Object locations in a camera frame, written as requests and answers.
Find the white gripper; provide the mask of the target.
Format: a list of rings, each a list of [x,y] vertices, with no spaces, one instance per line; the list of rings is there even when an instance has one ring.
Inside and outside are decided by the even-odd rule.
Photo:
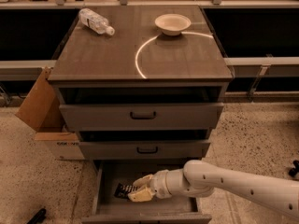
[[[138,187],[138,189],[128,194],[129,200],[134,203],[148,202],[152,200],[154,195],[159,199],[171,198],[172,195],[169,192],[166,184],[167,174],[168,170],[162,170],[154,175],[145,175],[141,178],[138,178],[133,183],[133,185]]]

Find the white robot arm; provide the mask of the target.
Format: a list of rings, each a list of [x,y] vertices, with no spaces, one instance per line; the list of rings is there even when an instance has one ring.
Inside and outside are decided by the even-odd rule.
[[[133,183],[132,202],[154,197],[206,197],[214,188],[223,189],[280,214],[299,219],[299,183],[264,175],[223,169],[204,161],[187,161],[181,169],[162,170]]]

